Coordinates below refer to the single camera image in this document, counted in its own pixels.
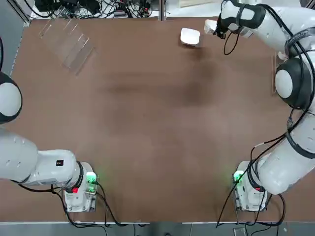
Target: white robotic arm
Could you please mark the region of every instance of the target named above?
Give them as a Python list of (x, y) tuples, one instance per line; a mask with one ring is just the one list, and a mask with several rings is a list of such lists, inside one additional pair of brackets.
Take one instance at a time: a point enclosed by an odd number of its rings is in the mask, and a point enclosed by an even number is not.
[[(248, 171), (248, 174), (242, 177), (242, 181), (236, 187), (237, 207), (241, 210), (258, 211), (259, 206), (260, 210), (264, 209), (266, 191), (272, 194), (282, 193), (315, 167), (315, 116), (312, 114), (315, 110), (312, 99), (315, 11), (292, 7), (273, 9), (293, 36), (279, 26), (264, 5), (242, 4), (236, 0), (223, 0), (217, 28), (213, 29), (214, 34), (220, 38), (225, 38), (227, 30), (240, 34), (250, 30), (268, 46), (286, 53), (289, 59), (276, 71), (277, 93), (291, 107), (309, 111), (287, 138), (258, 161), (257, 174), (254, 173), (253, 165), (250, 168), (252, 171)], [(211, 25), (213, 23), (206, 20), (206, 32)], [(298, 56), (301, 49), (297, 47), (296, 52), (292, 46), (296, 42), (305, 49), (308, 59), (305, 54)], [(235, 179), (246, 171), (249, 164), (249, 161), (243, 161), (239, 165), (234, 174)]]
[[(0, 72), (0, 124), (14, 120), (22, 108), (17, 84)], [(0, 128), (0, 178), (22, 185), (54, 184), (65, 193), (67, 211), (95, 209), (96, 175), (68, 150), (38, 151), (31, 141)]]

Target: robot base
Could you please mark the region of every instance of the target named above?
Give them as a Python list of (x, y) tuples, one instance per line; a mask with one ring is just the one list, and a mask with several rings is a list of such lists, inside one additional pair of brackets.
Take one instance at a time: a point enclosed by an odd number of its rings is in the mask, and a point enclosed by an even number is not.
[[(243, 161), (233, 175), (233, 183), (239, 179), (249, 165), (249, 161)], [(249, 180), (247, 173), (243, 175), (234, 190), (235, 209), (240, 211), (263, 211), (266, 206), (267, 191), (259, 192), (254, 189)]]
[[(96, 186), (89, 183), (88, 175), (92, 174), (96, 177), (92, 167), (81, 162), (83, 167), (83, 179), (76, 193), (67, 193), (64, 191), (64, 198), (68, 212), (94, 212), (96, 207)], [(95, 188), (93, 192), (89, 192), (89, 188)]]

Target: green led light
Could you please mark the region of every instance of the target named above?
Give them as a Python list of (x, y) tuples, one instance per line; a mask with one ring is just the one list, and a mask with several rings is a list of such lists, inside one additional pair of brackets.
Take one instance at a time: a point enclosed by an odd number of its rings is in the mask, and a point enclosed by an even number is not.
[(239, 181), (239, 183), (241, 183), (242, 182), (242, 180), (240, 179), (240, 177), (241, 177), (241, 175), (242, 174), (244, 174), (244, 171), (236, 171), (235, 173), (234, 173), (234, 181), (236, 182), (236, 181)]
[(96, 174), (94, 172), (87, 172), (87, 182), (92, 183), (96, 181)]

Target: brown tabletop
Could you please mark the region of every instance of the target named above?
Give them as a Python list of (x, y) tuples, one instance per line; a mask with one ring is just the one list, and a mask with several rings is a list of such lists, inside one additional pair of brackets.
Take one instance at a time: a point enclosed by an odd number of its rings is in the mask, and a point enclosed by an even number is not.
[[(121, 221), (216, 221), (237, 165), (284, 132), (289, 107), (271, 95), (274, 51), (258, 39), (240, 38), (229, 56), (211, 35), (181, 45), (181, 28), (203, 34), (204, 20), (80, 21), (95, 53), (78, 76), (38, 37), (46, 22), (32, 21), (12, 75), (23, 109), (6, 127), (89, 162)], [(312, 178), (284, 193), (286, 221), (315, 220)], [(0, 221), (66, 221), (56, 196), (0, 187)], [(260, 220), (279, 219), (277, 198)], [(73, 217), (104, 221), (103, 204)], [(232, 201), (222, 220), (236, 221)]]

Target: clear acrylic stand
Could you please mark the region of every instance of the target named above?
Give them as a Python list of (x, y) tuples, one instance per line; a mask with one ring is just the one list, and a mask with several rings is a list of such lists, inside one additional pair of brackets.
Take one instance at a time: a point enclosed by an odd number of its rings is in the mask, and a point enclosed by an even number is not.
[(70, 18), (63, 6), (45, 25), (39, 37), (75, 75), (94, 49), (90, 39), (81, 32), (78, 23)]

